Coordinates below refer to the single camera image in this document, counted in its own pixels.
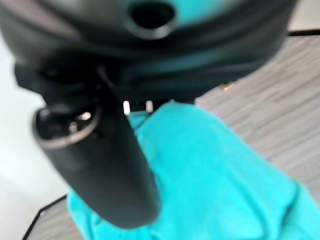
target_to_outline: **black handle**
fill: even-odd
[[[134,229],[157,218],[155,182],[123,109],[64,117],[42,109],[32,129],[54,167],[103,219]]]

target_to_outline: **white wall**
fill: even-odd
[[[0,37],[0,236],[6,240],[20,240],[37,211],[67,193],[31,133],[33,113],[44,103],[17,86],[13,66]]]
[[[300,0],[292,18],[290,30],[310,29],[320,29],[320,0]]]

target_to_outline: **laminate flooring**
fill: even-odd
[[[320,203],[320,37],[289,37],[266,66],[196,104],[220,117],[258,153],[306,184]],[[82,240],[62,201],[29,240]]]

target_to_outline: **gray wood-grain floor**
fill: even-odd
[[[197,104],[257,152],[304,182],[320,203],[320,37],[291,37],[268,65]],[[48,210],[29,240],[82,240],[65,201]]]

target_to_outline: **blue fabric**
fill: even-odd
[[[159,218],[119,229],[71,191],[68,208],[86,240],[320,239],[320,211],[306,189],[213,115],[170,102],[130,121],[155,175]]]

